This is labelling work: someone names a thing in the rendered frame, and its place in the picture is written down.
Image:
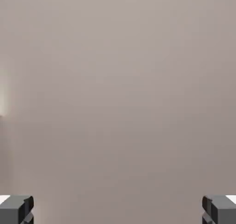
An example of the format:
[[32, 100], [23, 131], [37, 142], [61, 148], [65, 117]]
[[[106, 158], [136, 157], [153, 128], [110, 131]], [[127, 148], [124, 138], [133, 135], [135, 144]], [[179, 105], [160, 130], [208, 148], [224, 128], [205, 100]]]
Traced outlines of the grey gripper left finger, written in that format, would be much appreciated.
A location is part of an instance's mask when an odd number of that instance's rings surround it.
[[34, 224], [31, 195], [0, 195], [0, 224]]

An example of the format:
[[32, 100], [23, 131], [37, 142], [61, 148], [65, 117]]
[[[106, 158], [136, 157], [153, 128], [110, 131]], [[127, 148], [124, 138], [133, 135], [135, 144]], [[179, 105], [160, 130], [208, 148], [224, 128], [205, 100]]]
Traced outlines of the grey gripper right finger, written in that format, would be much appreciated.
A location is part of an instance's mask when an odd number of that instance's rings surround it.
[[204, 195], [202, 224], [236, 224], [236, 195]]

